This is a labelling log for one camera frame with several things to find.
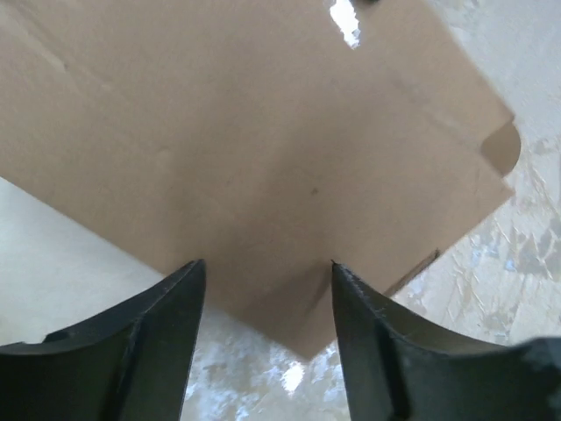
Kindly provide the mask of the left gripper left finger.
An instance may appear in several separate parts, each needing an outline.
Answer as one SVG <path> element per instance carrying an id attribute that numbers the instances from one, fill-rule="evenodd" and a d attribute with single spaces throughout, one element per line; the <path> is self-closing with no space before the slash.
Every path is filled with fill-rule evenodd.
<path id="1" fill-rule="evenodd" d="M 202 318 L 194 260 L 122 303 L 1 348 L 3 420 L 178 420 Z"/>

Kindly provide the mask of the brown cardboard express box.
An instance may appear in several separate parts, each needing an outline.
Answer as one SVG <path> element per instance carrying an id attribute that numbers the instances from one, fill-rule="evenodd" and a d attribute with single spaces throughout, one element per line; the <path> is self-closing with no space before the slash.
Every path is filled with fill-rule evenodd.
<path id="1" fill-rule="evenodd" d="M 511 197 L 512 111 L 425 1 L 4 1 L 1 175 L 305 358 Z"/>

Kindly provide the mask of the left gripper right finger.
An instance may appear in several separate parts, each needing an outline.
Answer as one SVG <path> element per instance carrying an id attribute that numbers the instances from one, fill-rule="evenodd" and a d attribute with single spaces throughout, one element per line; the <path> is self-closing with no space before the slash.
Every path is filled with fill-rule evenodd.
<path id="1" fill-rule="evenodd" d="M 514 346 L 443 328 L 334 263 L 332 308 L 353 420 L 558 420 L 560 339 Z"/>

